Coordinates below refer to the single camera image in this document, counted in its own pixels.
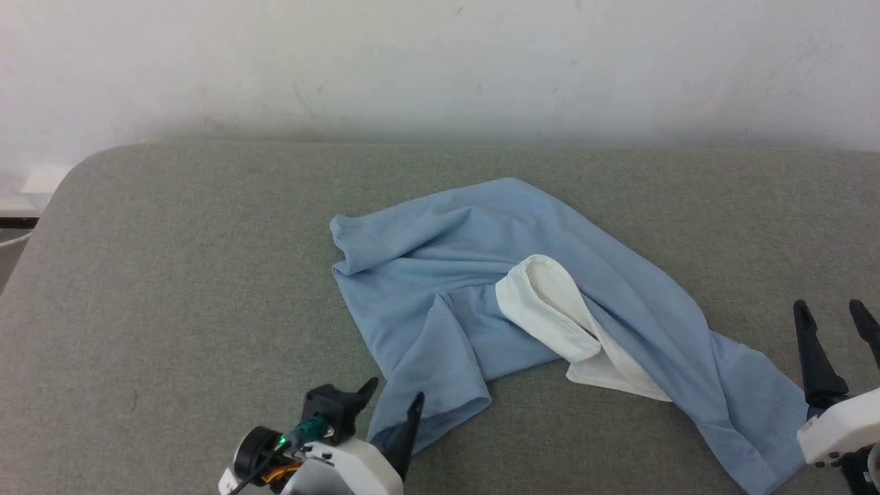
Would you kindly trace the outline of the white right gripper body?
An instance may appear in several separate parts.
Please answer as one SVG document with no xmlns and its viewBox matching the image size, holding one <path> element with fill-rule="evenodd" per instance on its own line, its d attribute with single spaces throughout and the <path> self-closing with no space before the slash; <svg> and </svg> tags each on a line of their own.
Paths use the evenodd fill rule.
<svg viewBox="0 0 880 495">
<path fill-rule="evenodd" d="M 808 464 L 832 463 L 879 441 L 879 389 L 850 398 L 810 417 L 796 433 Z"/>
</svg>

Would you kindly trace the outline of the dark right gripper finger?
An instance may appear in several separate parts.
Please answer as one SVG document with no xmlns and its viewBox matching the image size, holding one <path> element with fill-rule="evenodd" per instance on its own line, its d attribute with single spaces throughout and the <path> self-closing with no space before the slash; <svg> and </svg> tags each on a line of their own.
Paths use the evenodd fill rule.
<svg viewBox="0 0 880 495">
<path fill-rule="evenodd" d="M 817 323 L 804 300 L 794 303 L 797 349 L 802 390 L 809 410 L 828 410 L 849 398 L 846 380 L 838 376 L 818 338 Z"/>
<path fill-rule="evenodd" d="M 870 347 L 874 363 L 880 366 L 879 323 L 860 300 L 850 300 L 848 308 L 854 320 L 856 331 L 860 338 L 867 342 L 868 347 Z"/>
</svg>

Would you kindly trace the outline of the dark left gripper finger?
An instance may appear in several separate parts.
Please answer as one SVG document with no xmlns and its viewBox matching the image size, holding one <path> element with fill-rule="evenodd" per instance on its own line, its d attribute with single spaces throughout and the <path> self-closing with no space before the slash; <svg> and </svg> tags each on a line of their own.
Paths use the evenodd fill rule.
<svg viewBox="0 0 880 495">
<path fill-rule="evenodd" d="M 408 476 L 424 402 L 424 392 L 418 392 L 406 411 L 406 422 L 399 427 L 396 437 L 388 445 L 389 448 L 384 451 L 384 458 L 399 475 L 402 482 L 405 482 L 406 476 Z"/>
<path fill-rule="evenodd" d="M 357 391 L 348 396 L 348 418 L 355 420 L 356 417 L 368 406 L 375 394 L 380 379 L 371 377 Z"/>
</svg>

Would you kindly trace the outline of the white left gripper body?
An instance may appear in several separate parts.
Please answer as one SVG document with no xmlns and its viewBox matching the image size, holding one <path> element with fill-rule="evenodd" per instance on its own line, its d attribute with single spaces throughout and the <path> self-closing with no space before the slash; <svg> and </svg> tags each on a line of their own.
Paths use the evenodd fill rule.
<svg viewBox="0 0 880 495">
<path fill-rule="evenodd" d="M 283 494 L 402 494 L 404 482 L 370 443 L 349 439 L 340 445 L 312 441 L 305 461 L 284 485 Z"/>
</svg>

